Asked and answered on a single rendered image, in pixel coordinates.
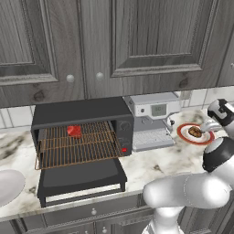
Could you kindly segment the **silver coffee machine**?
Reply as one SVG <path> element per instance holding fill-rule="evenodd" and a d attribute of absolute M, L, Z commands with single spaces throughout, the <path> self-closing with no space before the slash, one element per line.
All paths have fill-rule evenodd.
<path fill-rule="evenodd" d="M 172 114 L 181 111 L 181 101 L 175 92 L 125 96 L 134 117 L 133 151 L 142 152 L 172 146 L 174 121 Z"/>

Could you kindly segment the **black toaster oven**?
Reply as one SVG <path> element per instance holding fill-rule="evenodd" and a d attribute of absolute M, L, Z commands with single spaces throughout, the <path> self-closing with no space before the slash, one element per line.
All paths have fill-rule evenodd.
<path fill-rule="evenodd" d="M 132 154 L 134 118 L 122 97 L 37 105 L 31 126 L 34 146 L 40 129 L 91 122 L 111 122 L 123 155 Z"/>

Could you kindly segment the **white round bowl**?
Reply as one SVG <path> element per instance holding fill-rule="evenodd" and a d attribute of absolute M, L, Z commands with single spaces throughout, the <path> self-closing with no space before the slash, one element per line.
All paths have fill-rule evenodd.
<path fill-rule="evenodd" d="M 13 201 L 24 189 L 24 175 L 13 169 L 0 171 L 0 207 Z"/>

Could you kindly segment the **red rimmed white plate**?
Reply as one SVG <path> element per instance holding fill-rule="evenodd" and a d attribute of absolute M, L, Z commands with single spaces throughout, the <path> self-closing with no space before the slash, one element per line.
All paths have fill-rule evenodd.
<path fill-rule="evenodd" d="M 215 135 L 212 132 L 202 133 L 200 138 L 196 138 L 188 133 L 188 129 L 192 126 L 196 126 L 200 129 L 200 125 L 197 123 L 183 123 L 177 127 L 177 135 L 184 141 L 190 144 L 207 145 L 211 144 L 215 140 Z"/>

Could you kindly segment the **black toaster oven door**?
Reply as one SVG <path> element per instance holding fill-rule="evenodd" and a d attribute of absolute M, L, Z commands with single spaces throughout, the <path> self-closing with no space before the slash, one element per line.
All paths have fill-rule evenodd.
<path fill-rule="evenodd" d="M 124 192 L 126 182 L 127 177 L 118 158 L 51 168 L 41 171 L 37 198 L 41 207 L 54 206 L 71 201 Z M 117 184 L 120 185 L 118 189 L 97 192 L 89 196 L 46 202 L 47 197 Z"/>

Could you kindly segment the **grey wooden cupboard door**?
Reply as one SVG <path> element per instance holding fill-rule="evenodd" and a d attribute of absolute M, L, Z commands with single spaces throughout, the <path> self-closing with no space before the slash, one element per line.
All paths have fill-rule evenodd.
<path fill-rule="evenodd" d="M 80 30 L 80 0 L 0 0 L 0 108 L 82 100 Z"/>
<path fill-rule="evenodd" d="M 234 27 L 221 66 L 217 84 L 218 87 L 234 86 L 234 69 L 230 66 L 231 63 L 234 63 Z"/>
<path fill-rule="evenodd" d="M 80 19 L 88 98 L 212 88 L 234 0 L 80 0 Z"/>

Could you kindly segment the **grey wooden drawer front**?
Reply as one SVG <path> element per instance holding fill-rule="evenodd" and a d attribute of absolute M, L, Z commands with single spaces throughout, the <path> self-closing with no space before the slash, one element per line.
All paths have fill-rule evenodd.
<path fill-rule="evenodd" d="M 71 221 L 83 220 L 86 218 L 96 218 L 100 215 L 122 212 L 131 208 L 145 206 L 141 194 L 121 197 L 80 207 L 66 208 L 59 211 L 44 214 L 48 226 L 68 223 Z"/>

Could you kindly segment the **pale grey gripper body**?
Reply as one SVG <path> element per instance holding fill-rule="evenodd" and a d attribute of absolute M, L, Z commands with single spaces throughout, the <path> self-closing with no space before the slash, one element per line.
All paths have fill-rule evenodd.
<path fill-rule="evenodd" d="M 207 120 L 200 125 L 200 130 L 202 133 L 211 131 L 216 132 L 219 131 L 221 128 L 222 126 L 218 122 L 213 120 Z"/>

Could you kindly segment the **brown bread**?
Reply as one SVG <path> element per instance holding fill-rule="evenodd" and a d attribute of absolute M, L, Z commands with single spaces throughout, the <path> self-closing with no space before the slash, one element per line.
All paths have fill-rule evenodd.
<path fill-rule="evenodd" d="M 192 126 L 188 129 L 188 133 L 196 138 L 200 138 L 202 136 L 202 132 L 196 126 Z"/>

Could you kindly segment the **red raw steak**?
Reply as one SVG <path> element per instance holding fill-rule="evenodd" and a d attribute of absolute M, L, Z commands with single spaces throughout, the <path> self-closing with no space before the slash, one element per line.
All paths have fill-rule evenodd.
<path fill-rule="evenodd" d="M 75 138 L 81 137 L 81 128 L 79 125 L 70 125 L 67 128 L 68 135 Z"/>

